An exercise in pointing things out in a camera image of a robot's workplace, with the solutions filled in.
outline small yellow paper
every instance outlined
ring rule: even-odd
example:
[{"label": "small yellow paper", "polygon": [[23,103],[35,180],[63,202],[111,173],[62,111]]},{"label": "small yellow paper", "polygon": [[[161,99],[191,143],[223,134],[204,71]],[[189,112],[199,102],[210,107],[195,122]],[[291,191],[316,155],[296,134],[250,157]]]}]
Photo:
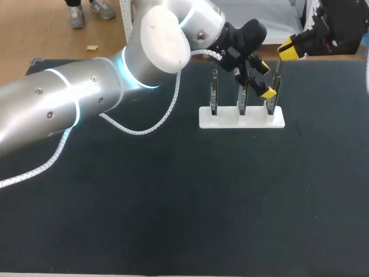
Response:
[{"label": "small yellow paper", "polygon": [[89,45],[87,46],[87,50],[91,50],[91,51],[95,51],[97,50],[99,47],[97,45]]}]

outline black table mat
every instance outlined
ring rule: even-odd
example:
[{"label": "black table mat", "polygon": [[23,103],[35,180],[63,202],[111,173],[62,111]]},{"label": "black table mat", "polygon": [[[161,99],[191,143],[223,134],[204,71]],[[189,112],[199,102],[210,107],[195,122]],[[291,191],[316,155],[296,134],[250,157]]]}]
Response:
[{"label": "black table mat", "polygon": [[[214,67],[184,70],[158,131],[135,137],[99,117],[80,122],[51,169],[1,189],[0,272],[368,275],[365,63],[286,64],[281,130],[201,130]],[[109,115],[151,127],[174,81]],[[235,104],[237,91],[220,70],[220,104]],[[1,159],[1,179],[41,165],[59,139]]]}]

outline wooden floor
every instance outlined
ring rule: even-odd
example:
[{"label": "wooden floor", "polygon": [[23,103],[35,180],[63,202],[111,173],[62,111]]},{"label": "wooden floor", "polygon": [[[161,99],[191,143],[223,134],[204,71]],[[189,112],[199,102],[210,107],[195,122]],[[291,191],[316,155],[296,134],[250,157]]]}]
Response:
[{"label": "wooden floor", "polygon": [[[103,20],[82,0],[86,26],[72,30],[64,0],[1,0],[0,6],[0,85],[21,78],[34,57],[47,59],[89,59],[110,56],[124,47],[126,39],[119,0],[111,0],[116,19]],[[94,52],[87,45],[98,45]],[[276,46],[259,51],[265,60],[277,59]],[[356,56],[328,59],[363,59]]]}]

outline shoe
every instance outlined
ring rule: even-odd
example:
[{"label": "shoe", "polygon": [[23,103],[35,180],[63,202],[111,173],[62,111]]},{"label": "shoe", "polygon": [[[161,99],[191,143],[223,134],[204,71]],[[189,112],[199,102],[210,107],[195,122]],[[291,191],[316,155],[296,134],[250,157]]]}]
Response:
[{"label": "shoe", "polygon": [[94,12],[99,12],[103,19],[112,19],[115,17],[114,10],[108,6],[107,0],[93,0],[90,4],[90,9]]},{"label": "shoe", "polygon": [[81,29],[84,26],[84,16],[82,6],[68,7],[69,23],[72,29]]}]

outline person's leg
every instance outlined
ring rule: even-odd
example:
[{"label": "person's leg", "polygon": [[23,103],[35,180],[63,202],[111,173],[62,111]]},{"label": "person's leg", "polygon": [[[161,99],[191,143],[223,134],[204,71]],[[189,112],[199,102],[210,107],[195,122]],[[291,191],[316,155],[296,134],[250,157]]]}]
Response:
[{"label": "person's leg", "polygon": [[103,19],[115,17],[114,10],[109,6],[107,0],[90,0],[90,8],[95,12],[99,12]]},{"label": "person's leg", "polygon": [[81,29],[84,26],[81,0],[65,0],[69,9],[69,23],[72,29]]}]

